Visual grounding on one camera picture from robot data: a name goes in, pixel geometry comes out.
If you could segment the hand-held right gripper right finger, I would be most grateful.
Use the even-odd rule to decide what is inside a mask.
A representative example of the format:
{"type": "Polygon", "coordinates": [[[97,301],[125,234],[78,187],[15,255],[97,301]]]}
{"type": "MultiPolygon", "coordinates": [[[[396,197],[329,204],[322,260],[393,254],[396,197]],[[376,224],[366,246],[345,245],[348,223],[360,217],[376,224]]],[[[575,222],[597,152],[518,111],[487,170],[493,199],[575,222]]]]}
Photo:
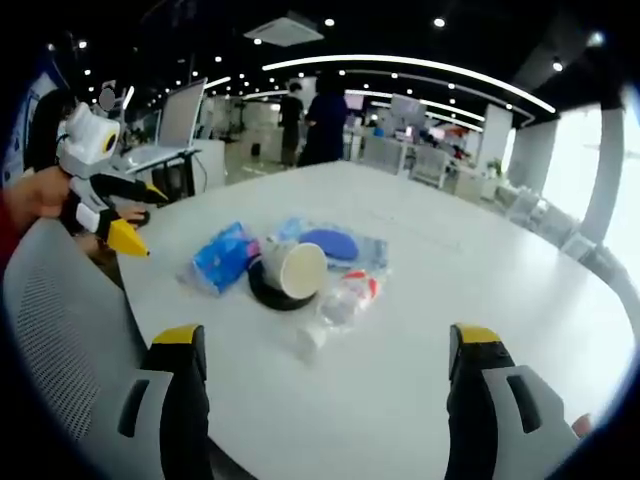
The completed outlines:
{"type": "Polygon", "coordinates": [[[578,436],[561,397],[492,330],[450,328],[447,479],[545,479],[578,436]]]}

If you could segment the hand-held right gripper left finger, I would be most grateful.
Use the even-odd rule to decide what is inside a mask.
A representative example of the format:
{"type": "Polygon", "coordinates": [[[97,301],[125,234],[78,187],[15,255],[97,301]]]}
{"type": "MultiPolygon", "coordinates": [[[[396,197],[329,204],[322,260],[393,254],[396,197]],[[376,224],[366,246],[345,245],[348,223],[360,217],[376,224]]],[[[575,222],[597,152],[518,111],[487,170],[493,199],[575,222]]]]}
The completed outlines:
{"type": "Polygon", "coordinates": [[[159,334],[142,366],[94,405],[94,464],[107,479],[211,479],[204,327],[159,334]]]}

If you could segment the person's left hand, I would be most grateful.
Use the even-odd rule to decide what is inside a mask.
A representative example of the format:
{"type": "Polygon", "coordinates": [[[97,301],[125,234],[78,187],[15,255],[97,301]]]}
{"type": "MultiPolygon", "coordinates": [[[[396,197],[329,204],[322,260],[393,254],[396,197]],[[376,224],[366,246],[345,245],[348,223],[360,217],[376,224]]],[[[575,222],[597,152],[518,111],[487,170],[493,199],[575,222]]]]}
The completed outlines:
{"type": "Polygon", "coordinates": [[[27,228],[38,218],[58,218],[70,191],[70,177],[52,166],[20,179],[4,193],[12,219],[27,228]]]}

